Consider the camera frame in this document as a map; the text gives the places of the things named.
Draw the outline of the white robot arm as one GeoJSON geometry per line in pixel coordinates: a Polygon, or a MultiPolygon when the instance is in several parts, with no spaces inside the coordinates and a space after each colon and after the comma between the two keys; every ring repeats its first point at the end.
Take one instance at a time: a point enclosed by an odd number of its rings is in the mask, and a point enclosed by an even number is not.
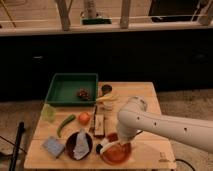
{"type": "Polygon", "coordinates": [[[153,114],[143,110],[143,99],[131,97],[117,113],[121,142],[132,141],[139,130],[213,153],[213,121],[153,114]]]}

